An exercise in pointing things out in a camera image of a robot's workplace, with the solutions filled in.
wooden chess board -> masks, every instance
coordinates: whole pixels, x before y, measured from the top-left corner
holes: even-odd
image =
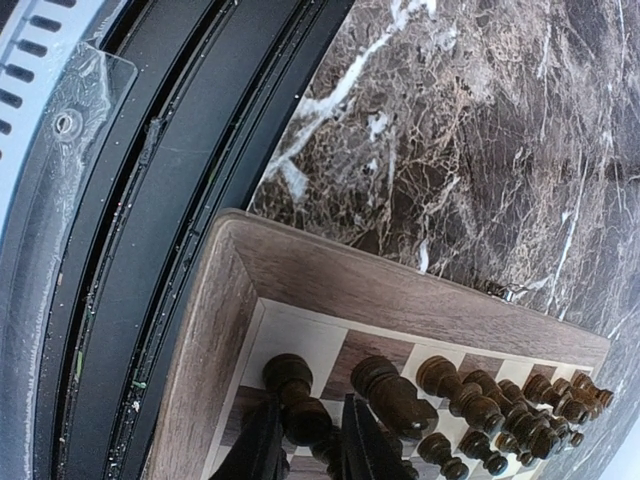
[[[387,356],[414,380],[433,355],[462,373],[482,368],[523,385],[577,371],[597,375],[609,342],[537,312],[294,229],[232,212],[209,233],[165,388],[147,478],[208,480],[240,431],[244,411],[264,398],[261,372],[273,356],[309,364],[320,398],[340,424],[353,367]],[[467,431],[445,401],[431,400],[457,447]],[[286,445],[291,480],[324,479],[308,449]],[[423,479],[438,469],[405,455]],[[471,478],[489,478],[461,455]],[[539,477],[509,457],[499,478]]]
[[[307,360],[314,375],[312,395],[320,398],[334,423],[340,425],[344,395],[353,393],[349,377],[360,360],[370,355],[385,355],[402,375],[411,381],[420,364],[428,357],[442,355],[452,361],[464,376],[476,369],[487,371],[494,379],[508,378],[522,386],[534,374],[551,380],[569,378],[576,371],[591,374],[589,365],[571,365],[542,358],[527,358],[502,352],[464,347],[426,337],[405,334],[384,328],[321,315],[270,300],[256,306],[251,332],[247,335],[238,359],[234,378],[227,396],[210,451],[211,472],[215,471],[237,439],[243,415],[252,411],[266,398],[261,380],[262,367],[281,353],[295,353]],[[442,432],[456,449],[468,430],[464,419],[448,410],[448,401],[421,393],[438,409],[437,431]],[[290,480],[326,480],[325,466],[311,457],[311,451],[295,447],[285,439],[284,449],[291,464]],[[424,480],[439,478],[439,468],[423,462],[415,445],[405,446],[405,458],[411,458]],[[458,454],[469,467],[471,480],[492,478],[478,460]],[[535,478],[544,462],[533,468],[521,466],[515,455],[508,457],[509,468],[499,479],[530,480]]]

checkered pattern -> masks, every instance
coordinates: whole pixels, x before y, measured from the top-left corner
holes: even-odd
[[[576,371],[571,365],[553,366],[544,362],[529,361],[524,357],[513,357],[505,354],[469,349],[454,344],[434,342],[424,339],[420,343],[388,338],[379,330],[367,332],[366,326],[362,330],[345,330],[341,326],[331,326],[326,323],[314,324],[311,319],[297,318],[292,323],[290,318],[279,318],[278,315],[265,314],[256,342],[253,345],[247,366],[244,370],[240,386],[233,401],[233,407],[224,422],[224,434],[220,441],[215,464],[219,465],[237,438],[242,418],[248,411],[253,410],[264,398],[265,392],[257,384],[260,377],[255,369],[263,365],[265,358],[271,358],[280,353],[298,353],[307,359],[314,378],[322,384],[314,383],[313,390],[327,407],[336,424],[341,422],[342,399],[347,393],[352,393],[350,374],[362,359],[370,355],[387,356],[402,373],[403,376],[414,381],[415,374],[424,360],[433,355],[442,355],[452,361],[462,378],[473,370],[483,369],[494,379],[509,378],[514,383],[523,386],[528,378],[541,373],[550,380],[558,376],[570,378]],[[321,336],[322,343],[316,345],[317,351],[308,351],[309,343],[304,346],[310,335]],[[273,338],[278,338],[278,344],[273,346]],[[437,405],[440,416],[437,431],[442,432],[451,441],[454,454],[459,456],[469,467],[471,480],[488,480],[492,478],[479,461],[470,460],[458,450],[458,444],[468,431],[463,419],[456,418],[448,410],[448,402],[431,397],[420,392],[421,398],[428,399],[432,405]],[[291,480],[320,480],[326,479],[325,467],[310,456],[307,448],[296,448],[285,441],[283,448],[291,461]],[[405,458],[410,458],[414,467],[420,472],[424,480],[440,480],[439,468],[423,462],[416,453],[415,445],[406,445]],[[538,472],[540,465],[526,469],[517,462],[515,455],[509,455],[509,468],[498,479],[530,480]]]

wooden frame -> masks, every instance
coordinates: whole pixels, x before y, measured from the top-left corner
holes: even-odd
[[[592,365],[609,341],[537,312],[268,220],[212,227],[174,352],[151,479],[200,479],[260,298],[469,347]]]

wooden border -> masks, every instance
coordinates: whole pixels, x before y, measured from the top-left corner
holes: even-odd
[[[450,343],[602,365],[609,341],[379,257],[228,211],[212,227],[172,361],[151,479],[200,479],[257,299]]]

brown marble countertop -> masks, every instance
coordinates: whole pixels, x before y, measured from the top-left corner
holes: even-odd
[[[251,210],[612,341],[616,401],[550,480],[595,480],[638,417],[640,5],[356,0]]]

